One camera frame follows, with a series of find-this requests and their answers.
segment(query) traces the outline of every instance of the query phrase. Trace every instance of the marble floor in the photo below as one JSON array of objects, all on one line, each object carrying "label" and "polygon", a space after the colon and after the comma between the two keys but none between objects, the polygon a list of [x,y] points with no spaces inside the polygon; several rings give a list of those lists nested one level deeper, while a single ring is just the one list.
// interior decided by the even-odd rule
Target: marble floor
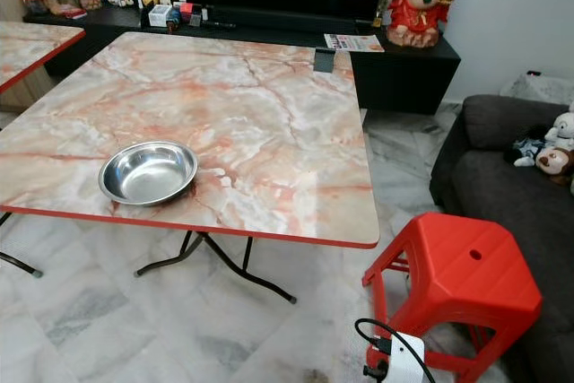
[{"label": "marble floor", "polygon": [[[438,211],[431,166],[457,114],[372,111],[365,120],[381,239],[372,250],[256,240],[253,274],[299,298],[291,305],[238,278],[205,245],[185,262],[134,278],[175,256],[182,231],[12,216],[1,247],[45,275],[0,268],[0,381],[10,383],[367,383],[366,344],[356,318],[370,317],[361,275],[414,214]],[[246,240],[214,236],[236,261]],[[407,295],[386,276],[389,312]],[[433,350],[461,353],[450,326],[425,337]],[[433,370],[438,382],[454,381]],[[481,382],[507,382],[492,366]]]}]

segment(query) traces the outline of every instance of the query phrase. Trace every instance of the stuffed toy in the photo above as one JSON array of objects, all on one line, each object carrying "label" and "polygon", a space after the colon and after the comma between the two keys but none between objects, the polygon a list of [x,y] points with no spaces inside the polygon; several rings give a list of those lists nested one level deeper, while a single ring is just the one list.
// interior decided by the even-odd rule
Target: stuffed toy
[{"label": "stuffed toy", "polygon": [[559,115],[544,138],[554,147],[574,150],[574,101],[570,104],[570,112]]},{"label": "stuffed toy", "polygon": [[545,148],[536,156],[536,167],[548,174],[550,181],[567,186],[572,181],[574,152],[564,148]]},{"label": "stuffed toy", "polygon": [[531,127],[522,139],[516,140],[512,148],[504,152],[504,160],[516,167],[535,166],[536,156],[548,146],[544,140],[546,132],[544,125]]}]

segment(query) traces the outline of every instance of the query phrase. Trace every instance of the white wall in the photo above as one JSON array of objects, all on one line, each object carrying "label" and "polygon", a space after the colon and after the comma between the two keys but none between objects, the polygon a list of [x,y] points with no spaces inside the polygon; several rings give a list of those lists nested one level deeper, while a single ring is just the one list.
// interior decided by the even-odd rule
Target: white wall
[{"label": "white wall", "polygon": [[529,69],[574,78],[574,0],[456,0],[445,37],[462,58],[446,100],[498,93]]}]

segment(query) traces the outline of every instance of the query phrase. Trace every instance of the red table edge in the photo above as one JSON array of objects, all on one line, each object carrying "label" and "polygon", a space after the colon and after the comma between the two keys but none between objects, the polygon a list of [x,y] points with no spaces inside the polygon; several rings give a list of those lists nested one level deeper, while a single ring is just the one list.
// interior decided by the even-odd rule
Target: red table edge
[{"label": "red table edge", "polygon": [[74,37],[72,37],[71,39],[67,40],[66,42],[64,42],[62,45],[60,45],[57,48],[54,48],[52,51],[50,51],[49,53],[47,53],[44,57],[42,57],[39,60],[36,60],[34,63],[32,63],[30,66],[28,66],[25,69],[22,69],[18,74],[16,74],[15,76],[13,76],[12,78],[10,78],[8,81],[6,81],[4,84],[0,85],[0,93],[4,92],[5,90],[7,90],[9,87],[11,87],[12,85],[14,85],[16,82],[20,81],[24,76],[26,76],[27,74],[31,73],[34,71],[34,69],[44,65],[48,60],[52,59],[53,57],[57,56],[58,54],[60,54],[63,50],[65,50],[66,48],[70,47],[71,45],[75,44],[78,40],[80,40],[81,38],[83,38],[86,35],[86,30],[82,29],[82,31],[80,33],[78,33],[77,35],[75,35]]},{"label": "red table edge", "polygon": [[318,244],[322,246],[335,246],[344,248],[362,248],[369,249],[375,248],[378,244],[379,238],[373,243],[357,243],[351,241],[335,241],[332,239],[319,239],[319,238],[308,238],[308,237],[298,237],[292,235],[283,235],[280,233],[265,233],[258,231],[243,231],[231,228],[217,228],[217,227],[205,227],[197,226],[191,224],[183,223],[167,223],[167,222],[155,222],[153,220],[136,220],[136,219],[125,219],[122,217],[106,217],[103,215],[92,215],[92,214],[78,214],[78,213],[67,213],[64,211],[49,211],[49,210],[37,210],[34,208],[21,208],[12,207],[9,205],[0,205],[0,210],[7,213],[18,213],[18,214],[34,214],[34,215],[46,215],[51,217],[60,217],[65,219],[77,219],[77,220],[89,220],[95,222],[106,222],[115,224],[132,224],[135,226],[147,226],[152,228],[164,228],[164,229],[178,229],[183,231],[195,231],[195,232],[208,232],[208,233],[222,233],[228,235],[236,235],[240,237],[254,237],[254,238],[265,238],[265,239],[280,239],[284,241],[291,242],[303,242],[306,244]]}]

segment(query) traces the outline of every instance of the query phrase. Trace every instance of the red plastic stool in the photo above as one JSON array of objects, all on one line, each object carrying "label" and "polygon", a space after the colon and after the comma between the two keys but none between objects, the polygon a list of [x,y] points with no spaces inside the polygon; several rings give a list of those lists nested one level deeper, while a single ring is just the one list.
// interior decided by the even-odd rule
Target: red plastic stool
[{"label": "red plastic stool", "polygon": [[[399,257],[403,252],[406,259]],[[409,298],[388,321],[385,269],[410,273],[412,280]],[[458,382],[476,381],[534,324],[542,306],[510,232],[494,222],[453,215],[413,218],[363,276],[363,286],[371,283],[375,318],[397,331],[422,336],[440,323],[469,325],[477,351],[473,359],[425,353],[428,366],[454,371]],[[375,334],[389,337],[378,327]],[[367,351],[372,368],[384,358],[372,348]]]}]

